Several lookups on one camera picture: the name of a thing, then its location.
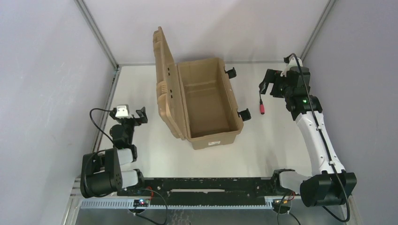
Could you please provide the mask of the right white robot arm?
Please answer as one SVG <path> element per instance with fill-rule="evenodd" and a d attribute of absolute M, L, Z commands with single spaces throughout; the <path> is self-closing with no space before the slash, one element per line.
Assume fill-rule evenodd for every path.
<path fill-rule="evenodd" d="M 265 94 L 272 84 L 270 95 L 283 98 L 286 109 L 299 127 L 311 162 L 311 176 L 299 174 L 294 169 L 275 170 L 272 178 L 281 191 L 290 190 L 301 196 L 305 206 L 343 205 L 357 184 L 356 175 L 347 172 L 335 153 L 329 139 L 321 104 L 309 93 L 308 68 L 298 67 L 288 71 L 268 69 L 259 84 L 260 94 Z"/>

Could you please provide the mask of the red black screwdriver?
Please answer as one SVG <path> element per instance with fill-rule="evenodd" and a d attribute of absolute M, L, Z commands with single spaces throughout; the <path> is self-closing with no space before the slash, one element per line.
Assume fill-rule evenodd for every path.
<path fill-rule="evenodd" d="M 259 92 L 259 104 L 260 104 L 260 106 L 259 106 L 259 109 L 260 109 L 260 113 L 261 113 L 261 115 L 264 115 L 265 114 L 265 107 L 264 107 L 264 104 L 263 104 L 263 101 L 262 101 L 262 98 L 261 98 L 261 92 Z"/>

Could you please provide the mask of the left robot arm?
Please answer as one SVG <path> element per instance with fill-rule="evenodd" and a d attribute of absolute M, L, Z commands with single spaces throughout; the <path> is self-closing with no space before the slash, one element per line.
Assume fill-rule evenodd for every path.
<path fill-rule="evenodd" d="M 105 134 L 112 147 L 83 156 L 80 192 L 84 198 L 105 197 L 125 188 L 143 188 L 145 185 L 139 169 L 123 171 L 121 167 L 138 158 L 137 147 L 132 141 L 135 127 L 148 122 L 146 108 L 136 110 L 138 117 L 130 114 L 128 105 L 118 105 L 108 113 L 117 122 Z"/>

